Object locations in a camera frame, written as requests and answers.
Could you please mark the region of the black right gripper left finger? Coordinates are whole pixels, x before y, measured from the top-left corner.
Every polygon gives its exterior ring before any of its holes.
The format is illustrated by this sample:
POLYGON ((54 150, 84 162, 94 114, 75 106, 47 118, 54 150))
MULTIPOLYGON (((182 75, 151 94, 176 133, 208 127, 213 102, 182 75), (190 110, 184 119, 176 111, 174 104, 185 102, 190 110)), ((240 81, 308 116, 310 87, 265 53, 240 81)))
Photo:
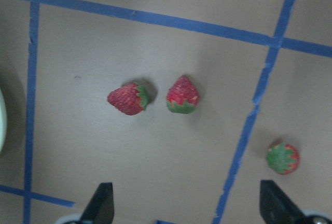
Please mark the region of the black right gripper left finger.
POLYGON ((115 215, 112 183, 100 183, 79 221, 113 221, 115 215))

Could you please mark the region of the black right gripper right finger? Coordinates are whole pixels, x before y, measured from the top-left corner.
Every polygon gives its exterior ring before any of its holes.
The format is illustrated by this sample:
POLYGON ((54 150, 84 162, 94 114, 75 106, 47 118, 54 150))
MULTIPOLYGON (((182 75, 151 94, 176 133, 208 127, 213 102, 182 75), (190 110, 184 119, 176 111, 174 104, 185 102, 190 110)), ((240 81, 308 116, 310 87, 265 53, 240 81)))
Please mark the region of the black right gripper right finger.
POLYGON ((260 181, 259 212, 266 224, 301 223, 305 215, 272 180, 260 181))

